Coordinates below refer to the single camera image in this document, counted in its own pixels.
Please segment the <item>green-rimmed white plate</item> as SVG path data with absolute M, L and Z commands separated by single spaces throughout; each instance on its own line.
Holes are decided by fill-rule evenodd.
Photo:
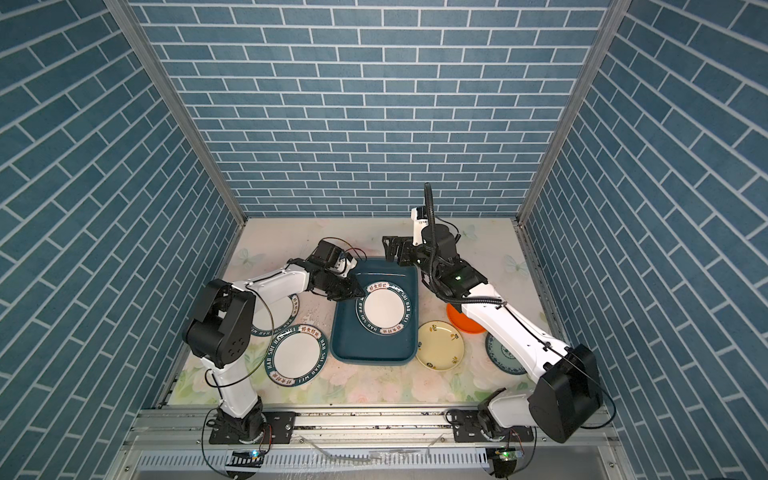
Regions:
M 266 307 L 258 302 L 251 323 L 251 335 L 270 337 L 277 334 L 294 322 L 299 308 L 300 301 L 297 295 L 289 295 Z
M 368 332 L 391 336 L 403 331 L 413 320 L 413 305 L 399 285 L 376 281 L 364 288 L 366 295 L 355 301 L 355 312 Z
M 319 375 L 328 358 L 325 334 L 299 324 L 280 332 L 267 349 L 264 367 L 268 378 L 283 387 L 298 387 Z

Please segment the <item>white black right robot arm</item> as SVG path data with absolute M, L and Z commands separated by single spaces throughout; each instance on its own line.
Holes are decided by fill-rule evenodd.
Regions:
M 585 429 L 605 396 L 592 350 L 566 344 L 513 308 L 486 276 L 460 257 L 447 226 L 415 223 L 415 236 L 382 238 L 386 260 L 418 267 L 429 291 L 460 308 L 520 362 L 535 382 L 527 397 L 529 413 L 546 436 L 564 443 Z

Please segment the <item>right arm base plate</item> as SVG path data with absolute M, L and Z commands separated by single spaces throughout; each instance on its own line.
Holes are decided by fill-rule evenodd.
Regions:
M 457 443 L 522 442 L 534 440 L 534 432 L 528 426 L 501 427 L 489 413 L 478 410 L 448 409 L 444 419 L 453 432 Z

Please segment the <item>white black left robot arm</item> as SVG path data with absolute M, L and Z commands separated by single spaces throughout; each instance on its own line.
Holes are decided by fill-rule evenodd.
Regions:
M 259 439 L 265 423 L 262 401 L 250 383 L 244 359 L 255 313 L 305 291 L 317 290 L 336 302 L 359 298 L 364 291 L 352 273 L 356 266 L 353 257 L 331 266 L 292 259 L 260 277 L 236 282 L 214 279 L 199 292 L 182 340 L 210 371 L 220 397 L 217 415 L 242 442 Z

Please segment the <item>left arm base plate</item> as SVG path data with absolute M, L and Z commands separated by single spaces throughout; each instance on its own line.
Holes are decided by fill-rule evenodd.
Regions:
M 233 419 L 220 409 L 205 425 L 211 430 L 213 445 L 288 444 L 293 435 L 294 412 L 257 412 Z

